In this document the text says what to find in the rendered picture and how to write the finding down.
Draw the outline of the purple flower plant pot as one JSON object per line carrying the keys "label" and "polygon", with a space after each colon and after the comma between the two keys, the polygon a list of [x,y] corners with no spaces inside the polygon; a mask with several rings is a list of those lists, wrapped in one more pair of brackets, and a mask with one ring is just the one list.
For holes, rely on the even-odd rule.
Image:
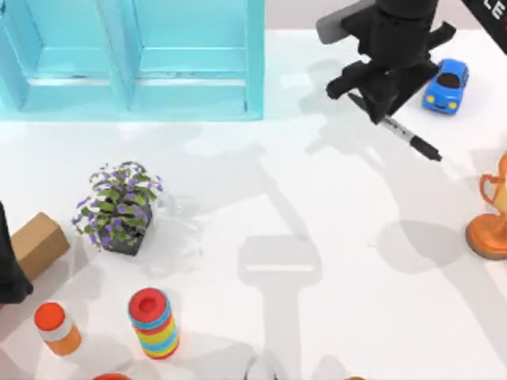
{"label": "purple flower plant pot", "polygon": [[81,199],[71,225],[97,249],[134,257],[164,191],[162,178],[135,161],[104,164],[89,177],[91,194]]}

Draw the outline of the stack of coloured rings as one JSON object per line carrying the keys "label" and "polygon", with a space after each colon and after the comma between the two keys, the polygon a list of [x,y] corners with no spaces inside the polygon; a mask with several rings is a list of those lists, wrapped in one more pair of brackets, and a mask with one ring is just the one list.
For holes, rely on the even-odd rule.
{"label": "stack of coloured rings", "polygon": [[165,359],[178,349],[180,335],[165,292],[153,287],[137,291],[128,303],[128,316],[148,357]]}

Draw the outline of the orange trophy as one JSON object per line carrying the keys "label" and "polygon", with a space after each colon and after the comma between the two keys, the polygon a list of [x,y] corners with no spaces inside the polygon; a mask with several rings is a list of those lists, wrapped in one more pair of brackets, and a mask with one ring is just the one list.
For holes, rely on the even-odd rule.
{"label": "orange trophy", "polygon": [[507,152],[498,162],[497,175],[481,176],[479,191],[497,214],[474,217],[466,228],[467,244],[485,259],[507,260]]}

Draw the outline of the light blue rack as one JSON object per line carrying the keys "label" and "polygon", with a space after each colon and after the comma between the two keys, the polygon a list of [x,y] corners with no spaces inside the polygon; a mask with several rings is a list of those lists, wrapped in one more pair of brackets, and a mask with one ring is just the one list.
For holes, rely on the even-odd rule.
{"label": "light blue rack", "polygon": [[0,120],[258,120],[265,0],[0,0]]}

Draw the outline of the blue toy car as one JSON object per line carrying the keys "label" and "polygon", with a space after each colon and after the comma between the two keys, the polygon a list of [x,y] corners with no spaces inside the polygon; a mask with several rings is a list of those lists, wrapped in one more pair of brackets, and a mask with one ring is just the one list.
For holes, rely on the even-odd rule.
{"label": "blue toy car", "polygon": [[426,109],[455,115],[463,100],[469,69],[465,62],[456,59],[442,59],[437,64],[438,71],[430,80],[422,98]]}

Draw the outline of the brown cardboard box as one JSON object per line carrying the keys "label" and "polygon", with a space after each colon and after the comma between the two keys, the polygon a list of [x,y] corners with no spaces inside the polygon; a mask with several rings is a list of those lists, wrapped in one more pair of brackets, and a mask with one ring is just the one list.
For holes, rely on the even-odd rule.
{"label": "brown cardboard box", "polygon": [[61,226],[39,212],[11,236],[15,256],[30,280],[40,276],[70,248]]}

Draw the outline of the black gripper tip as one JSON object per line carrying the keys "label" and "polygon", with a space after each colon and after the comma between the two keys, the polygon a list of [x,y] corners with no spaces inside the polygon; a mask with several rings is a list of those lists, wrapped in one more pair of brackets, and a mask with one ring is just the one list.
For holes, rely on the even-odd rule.
{"label": "black gripper tip", "polygon": [[15,257],[5,210],[0,201],[0,306],[20,304],[32,293],[32,282]]}

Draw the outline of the black marker pen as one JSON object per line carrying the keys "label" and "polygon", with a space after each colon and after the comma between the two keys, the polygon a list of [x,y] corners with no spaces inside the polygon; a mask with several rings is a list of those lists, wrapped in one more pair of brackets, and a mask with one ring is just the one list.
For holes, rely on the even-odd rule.
{"label": "black marker pen", "polygon": [[399,122],[394,120],[392,117],[385,116],[381,119],[379,123],[382,124],[386,129],[390,130],[401,140],[408,143],[419,154],[423,155],[430,161],[440,162],[442,160],[442,156],[440,155],[439,150],[437,148],[426,142],[418,135],[414,134],[406,127],[403,127]]}

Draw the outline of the orange bottle with red cap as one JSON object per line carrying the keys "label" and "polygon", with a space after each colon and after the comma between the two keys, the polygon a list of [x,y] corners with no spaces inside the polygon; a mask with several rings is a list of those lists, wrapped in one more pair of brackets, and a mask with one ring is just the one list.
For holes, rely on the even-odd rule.
{"label": "orange bottle with red cap", "polygon": [[67,311],[57,302],[39,305],[33,320],[42,340],[56,355],[67,356],[79,348],[82,335]]}

